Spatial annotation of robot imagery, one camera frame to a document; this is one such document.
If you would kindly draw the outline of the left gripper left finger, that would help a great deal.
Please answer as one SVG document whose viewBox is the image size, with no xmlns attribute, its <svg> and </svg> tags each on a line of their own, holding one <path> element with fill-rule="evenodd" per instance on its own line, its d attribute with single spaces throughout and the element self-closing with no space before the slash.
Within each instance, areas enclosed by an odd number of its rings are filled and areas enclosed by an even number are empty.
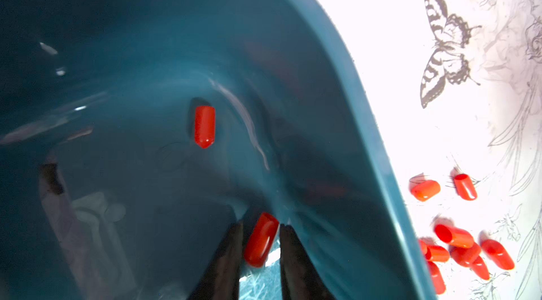
<svg viewBox="0 0 542 300">
<path fill-rule="evenodd" d="M 243 256 L 244 224 L 233 224 L 224 235 L 188 299 L 237 300 Z"/>
</svg>

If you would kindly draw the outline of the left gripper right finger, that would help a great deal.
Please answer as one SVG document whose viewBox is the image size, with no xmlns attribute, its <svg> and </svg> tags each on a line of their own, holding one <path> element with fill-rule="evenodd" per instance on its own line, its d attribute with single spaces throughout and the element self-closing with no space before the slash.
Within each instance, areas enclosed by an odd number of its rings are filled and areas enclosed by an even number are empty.
<svg viewBox="0 0 542 300">
<path fill-rule="evenodd" d="M 281 224 L 280 277 L 282 298 L 290 300 L 334 299 L 291 225 Z"/>
</svg>

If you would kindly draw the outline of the teal plastic storage box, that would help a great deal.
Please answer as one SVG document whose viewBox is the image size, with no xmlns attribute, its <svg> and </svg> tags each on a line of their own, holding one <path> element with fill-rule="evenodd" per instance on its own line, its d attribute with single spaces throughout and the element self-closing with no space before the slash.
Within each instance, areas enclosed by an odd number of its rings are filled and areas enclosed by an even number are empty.
<svg viewBox="0 0 542 300">
<path fill-rule="evenodd" d="M 1 0 L 2 298 L 187 299 L 267 212 L 336 299 L 434 299 L 406 211 L 316 0 Z"/>
</svg>

